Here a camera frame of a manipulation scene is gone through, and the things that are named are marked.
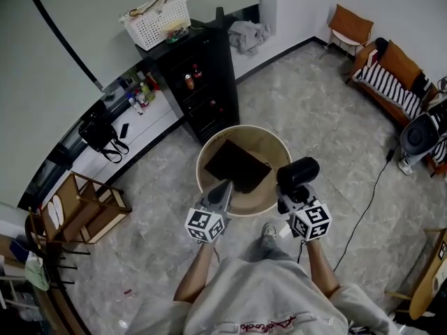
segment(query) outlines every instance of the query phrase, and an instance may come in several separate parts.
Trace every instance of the wooden table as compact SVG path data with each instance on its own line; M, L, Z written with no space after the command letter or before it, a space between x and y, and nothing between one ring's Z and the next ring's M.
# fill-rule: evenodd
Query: wooden table
M436 230L426 229L424 231L426 233L435 232L438 233L439 236L436 245L433 248L432 254L427 261L424 270L420 274L418 281L416 282L416 286L412 292L413 295L408 296L396 292L385 292L387 295L392 297L409 300L409 310L397 309L396 311L409 313L410 318L413 320L417 320L421 317L424 312L427 311L428 306L432 303L435 296L433 295L432 291L433 278L438 272L441 263L447 258L447 251L444 252L444 254L441 252L441 247L443 247L444 244L447 244L447 228Z

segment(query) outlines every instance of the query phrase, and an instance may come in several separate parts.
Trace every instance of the orange cushion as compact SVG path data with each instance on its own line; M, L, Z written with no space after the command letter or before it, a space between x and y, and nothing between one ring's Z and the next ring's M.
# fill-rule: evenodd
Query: orange cushion
M389 73L394 75L407 90L411 89L414 80L421 71L418 65L408 58L404 51L391 40L379 63Z
M355 42L365 44L368 42L373 24L373 21L362 19L352 11L337 4L337 9L329 27Z

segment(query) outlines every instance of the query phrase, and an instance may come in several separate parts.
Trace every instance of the black cable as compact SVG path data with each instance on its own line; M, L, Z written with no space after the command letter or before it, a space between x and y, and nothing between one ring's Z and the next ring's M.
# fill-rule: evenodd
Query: black cable
M366 210L363 212L362 216L361 216L361 217L359 218L359 220L357 221L356 226L354 227L354 229L353 229L353 231L352 231L352 233L351 233L351 236L350 236L349 239L348 239L348 243L346 244L346 247L344 248L342 257L339 259L337 265L336 265L335 268L334 268L334 271L337 270L338 266L340 265L340 262L342 261L343 257L346 255L346 252L348 251L349 242L351 242L352 237L354 236L354 232L356 231L356 228L357 228L358 224L361 222L363 216L366 214L366 212L368 211L368 209L371 207L372 201L374 200L374 195L376 194L376 186L377 186L377 184L378 184L378 182L379 182L380 176L382 175L382 172L385 170L385 168L386 168L386 166L389 164L389 162L393 159L394 152L395 152L395 150L396 150L398 144L399 144L399 142L396 144L396 146L395 146L394 148L392 148L392 149L388 152L388 155L386 156L386 164L385 164L385 166L383 167L383 169L380 171L380 173L379 173L379 175L378 175L378 177L377 177L377 180L376 180L376 182L374 183L374 188L373 188L373 190L372 190L372 197L371 197L371 200L369 201L369 204L368 204Z
M221 256L217 253L216 247L214 247L214 253L216 254L217 262L220 264L221 262Z
M304 246L306 244L306 241L304 240L304 239L302 239L301 240L301 243L300 243L300 254L298 255L298 259L297 259L297 263L299 264L300 263L300 258L301 258L301 253L302 253L302 247Z

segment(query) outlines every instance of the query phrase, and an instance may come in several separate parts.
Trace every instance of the black cabinet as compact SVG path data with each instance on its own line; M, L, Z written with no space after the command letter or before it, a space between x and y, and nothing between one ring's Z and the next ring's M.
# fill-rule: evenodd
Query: black cabinet
M188 36L149 51L138 47L145 64L178 117L185 116L187 129L201 144L218 131L240 123L237 89L225 29L189 29ZM193 76L196 64L202 77L188 88L185 75Z

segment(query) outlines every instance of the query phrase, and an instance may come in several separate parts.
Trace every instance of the black bag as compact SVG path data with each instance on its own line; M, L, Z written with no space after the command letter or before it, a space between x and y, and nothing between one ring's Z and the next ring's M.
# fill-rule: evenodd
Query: black bag
M129 152L129 147L118 140L117 132L112 124L101 115L91 114L89 118L82 122L78 133L93 150L102 153L114 164L120 163L123 159L122 154L125 155ZM115 150L104 149L108 143L112 144ZM126 152L118 149L117 146L120 146ZM119 155L119 160L113 161L109 155Z

